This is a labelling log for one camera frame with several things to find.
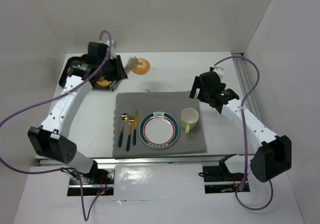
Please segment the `orange glazed donut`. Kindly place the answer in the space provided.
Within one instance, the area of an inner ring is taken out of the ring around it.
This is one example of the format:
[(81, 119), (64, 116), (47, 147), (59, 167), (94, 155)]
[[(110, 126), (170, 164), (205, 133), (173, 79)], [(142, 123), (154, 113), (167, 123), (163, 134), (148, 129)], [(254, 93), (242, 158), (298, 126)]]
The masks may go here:
[(138, 58), (134, 67), (132, 68), (132, 72), (135, 74), (143, 75), (149, 71), (150, 67), (151, 65), (149, 61), (144, 58)]

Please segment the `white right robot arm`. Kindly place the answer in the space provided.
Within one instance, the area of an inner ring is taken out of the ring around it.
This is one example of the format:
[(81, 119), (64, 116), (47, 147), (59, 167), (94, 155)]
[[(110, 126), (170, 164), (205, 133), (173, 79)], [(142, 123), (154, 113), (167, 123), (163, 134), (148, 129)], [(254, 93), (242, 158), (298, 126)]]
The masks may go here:
[(292, 142), (286, 135), (279, 136), (267, 128), (244, 105), (240, 97), (222, 83), (222, 68), (196, 76), (189, 97), (209, 104), (228, 118), (237, 128), (246, 127), (247, 141), (255, 151), (250, 160), (250, 170), (262, 183), (286, 172), (292, 167)]

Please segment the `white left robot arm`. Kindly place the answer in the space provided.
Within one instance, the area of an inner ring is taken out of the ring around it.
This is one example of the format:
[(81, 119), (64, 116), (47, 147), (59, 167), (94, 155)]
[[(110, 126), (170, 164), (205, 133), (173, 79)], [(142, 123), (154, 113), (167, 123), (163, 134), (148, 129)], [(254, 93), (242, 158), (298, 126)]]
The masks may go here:
[(89, 42), (86, 54), (71, 57), (59, 80), (62, 98), (45, 120), (38, 127), (30, 127), (27, 133), (36, 154), (73, 168), (73, 174), (79, 174), (88, 183), (107, 177), (107, 171), (99, 169), (96, 161), (79, 152), (68, 139), (70, 128), (83, 100), (97, 88), (98, 82), (118, 83), (128, 77), (137, 63), (138, 59), (131, 57), (123, 66), (121, 57), (108, 42)]

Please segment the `bread slice with crust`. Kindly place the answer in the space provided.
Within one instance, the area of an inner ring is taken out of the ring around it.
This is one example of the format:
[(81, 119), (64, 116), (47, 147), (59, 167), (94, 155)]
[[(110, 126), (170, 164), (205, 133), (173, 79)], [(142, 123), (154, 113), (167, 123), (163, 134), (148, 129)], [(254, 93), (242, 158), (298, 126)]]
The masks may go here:
[(108, 81), (104, 79), (104, 77), (101, 77), (96, 83), (99, 88), (108, 88), (112, 84), (112, 81)]

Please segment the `grey placemat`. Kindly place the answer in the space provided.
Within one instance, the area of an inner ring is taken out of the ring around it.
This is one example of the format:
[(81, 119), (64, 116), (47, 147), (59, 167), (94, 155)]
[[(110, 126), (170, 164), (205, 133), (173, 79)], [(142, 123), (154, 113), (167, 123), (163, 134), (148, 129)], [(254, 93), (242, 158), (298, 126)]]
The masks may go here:
[[(189, 133), (185, 133), (181, 125), (181, 113), (186, 108), (199, 111), (199, 101), (189, 98), (189, 92), (130, 92), (119, 93), (116, 96), (114, 111), (114, 145), (112, 156), (119, 158), (147, 158), (151, 156), (182, 155), (205, 153), (207, 146), (205, 142), (202, 121)], [(136, 130), (136, 145), (133, 145), (134, 125), (131, 131), (130, 150), (126, 151), (127, 138), (129, 134), (129, 120), (126, 121), (123, 132), (122, 146), (118, 147), (119, 135), (123, 126), (122, 114), (133, 115), (138, 112), (138, 127)], [(165, 149), (153, 149), (145, 145), (139, 135), (139, 125), (142, 119), (153, 112), (166, 112), (172, 115), (179, 126), (179, 136), (176, 142)]]

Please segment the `black food tray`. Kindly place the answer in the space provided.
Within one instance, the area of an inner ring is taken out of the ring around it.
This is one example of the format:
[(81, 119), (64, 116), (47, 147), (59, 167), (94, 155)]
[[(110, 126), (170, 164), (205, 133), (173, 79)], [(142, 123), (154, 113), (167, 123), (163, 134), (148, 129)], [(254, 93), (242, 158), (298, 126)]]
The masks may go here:
[[(71, 57), (66, 62), (66, 65), (58, 81), (58, 84), (60, 87), (64, 87), (66, 84), (67, 77), (71, 76), (69, 74), (69, 72), (71, 71), (72, 71), (72, 75), (79, 74), (80, 77), (82, 77), (83, 80), (85, 80), (90, 76), (90, 70), (91, 69), (89, 68), (89, 65), (86, 64), (86, 54), (84, 54), (81, 57), (77, 57), (77, 56)], [(97, 82), (90, 82), (90, 84), (93, 86), (92, 87), (93, 89), (102, 89), (97, 86)]]

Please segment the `light green mug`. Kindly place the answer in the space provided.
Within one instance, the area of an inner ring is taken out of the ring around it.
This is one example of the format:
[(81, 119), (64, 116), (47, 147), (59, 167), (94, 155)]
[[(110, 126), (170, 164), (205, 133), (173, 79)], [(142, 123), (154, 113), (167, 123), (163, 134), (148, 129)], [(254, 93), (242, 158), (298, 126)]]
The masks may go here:
[(181, 126), (185, 133), (189, 133), (199, 120), (199, 113), (193, 108), (186, 108), (181, 113)]

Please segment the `white plate green rim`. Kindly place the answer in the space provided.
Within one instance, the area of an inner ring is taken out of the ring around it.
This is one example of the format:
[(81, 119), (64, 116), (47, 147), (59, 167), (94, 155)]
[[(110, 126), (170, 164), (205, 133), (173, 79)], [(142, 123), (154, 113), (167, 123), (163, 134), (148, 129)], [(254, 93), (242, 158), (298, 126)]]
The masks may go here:
[(173, 145), (180, 132), (176, 119), (166, 112), (153, 112), (146, 115), (138, 131), (142, 142), (157, 150)]

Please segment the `aluminium rail right side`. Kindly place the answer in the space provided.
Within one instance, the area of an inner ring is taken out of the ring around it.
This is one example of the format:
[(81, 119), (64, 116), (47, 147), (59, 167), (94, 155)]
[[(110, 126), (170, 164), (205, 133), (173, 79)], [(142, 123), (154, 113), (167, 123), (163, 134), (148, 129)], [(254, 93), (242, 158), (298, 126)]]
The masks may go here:
[[(247, 62), (246, 60), (243, 60), (242, 58), (233, 58), (233, 63), (235, 66), (237, 77), (239, 78), (241, 91), (243, 93), (243, 96), (245, 96), (253, 88), (253, 85), (256, 83), (256, 78), (257, 78), (256, 70), (251, 63)], [(248, 73), (249, 68), (253, 68), (254, 70), (255, 79), (253, 80), (253, 83), (251, 83), (249, 79), (249, 73)], [(258, 119), (261, 119), (260, 111), (258, 109), (258, 105), (253, 92), (246, 99), (245, 105)]]

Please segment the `aluminium rail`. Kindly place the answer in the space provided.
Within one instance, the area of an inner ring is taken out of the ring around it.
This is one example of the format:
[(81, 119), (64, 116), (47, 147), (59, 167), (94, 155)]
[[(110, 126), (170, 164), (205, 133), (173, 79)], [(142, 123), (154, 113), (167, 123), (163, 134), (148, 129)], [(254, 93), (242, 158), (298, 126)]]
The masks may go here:
[(209, 156), (173, 156), (173, 157), (153, 157), (153, 158), (130, 158), (130, 159), (112, 159), (96, 158), (99, 165), (149, 165), (149, 164), (172, 164), (172, 163), (207, 163), (218, 162), (226, 155), (209, 155)]
[[(257, 78), (256, 70), (251, 63), (247, 62), (246, 60), (243, 60), (242, 58), (233, 58), (233, 63), (235, 66), (237, 77), (239, 78), (241, 91), (243, 93), (243, 96), (245, 96), (253, 88), (253, 85), (256, 83), (256, 78)], [(253, 68), (254, 70), (255, 79), (253, 80), (253, 83), (251, 83), (249, 79), (249, 73), (248, 73), (249, 68)], [(260, 111), (258, 109), (258, 105), (253, 92), (246, 99), (245, 105), (258, 119), (261, 119)]]

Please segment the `aluminium rail front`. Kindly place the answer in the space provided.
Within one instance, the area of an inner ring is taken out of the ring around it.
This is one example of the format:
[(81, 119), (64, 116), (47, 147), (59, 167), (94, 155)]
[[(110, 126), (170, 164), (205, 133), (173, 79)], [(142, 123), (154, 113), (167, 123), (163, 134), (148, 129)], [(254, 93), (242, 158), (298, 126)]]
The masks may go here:
[(207, 163), (218, 162), (226, 155), (209, 155), (209, 156), (173, 156), (173, 157), (153, 157), (153, 158), (130, 158), (130, 159), (112, 159), (96, 158), (99, 165), (149, 165), (149, 164), (172, 164), (172, 163)]

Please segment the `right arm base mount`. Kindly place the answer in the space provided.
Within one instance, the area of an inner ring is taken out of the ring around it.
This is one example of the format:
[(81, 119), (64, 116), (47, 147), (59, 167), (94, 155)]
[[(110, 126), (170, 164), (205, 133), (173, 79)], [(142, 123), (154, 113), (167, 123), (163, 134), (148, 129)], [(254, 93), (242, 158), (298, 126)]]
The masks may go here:
[(236, 154), (221, 158), (217, 166), (203, 166), (198, 175), (203, 178), (205, 194), (234, 193), (240, 186), (244, 174), (231, 171), (226, 164), (234, 156)]

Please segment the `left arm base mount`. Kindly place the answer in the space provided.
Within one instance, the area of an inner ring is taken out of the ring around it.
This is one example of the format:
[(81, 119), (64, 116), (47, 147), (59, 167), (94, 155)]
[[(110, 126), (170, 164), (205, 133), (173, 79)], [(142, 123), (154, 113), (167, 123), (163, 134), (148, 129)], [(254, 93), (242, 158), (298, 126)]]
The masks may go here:
[[(114, 179), (115, 179), (115, 166), (108, 166), (104, 169), (107, 175), (104, 178), (99, 177), (97, 181), (90, 181), (85, 178), (82, 174), (80, 177), (82, 179), (82, 188), (83, 195), (85, 197), (93, 197), (97, 193), (101, 196), (113, 196), (114, 195)], [(80, 180), (76, 176), (75, 171), (62, 171), (69, 174), (68, 182), (68, 197), (80, 197), (81, 196), (81, 187)]]

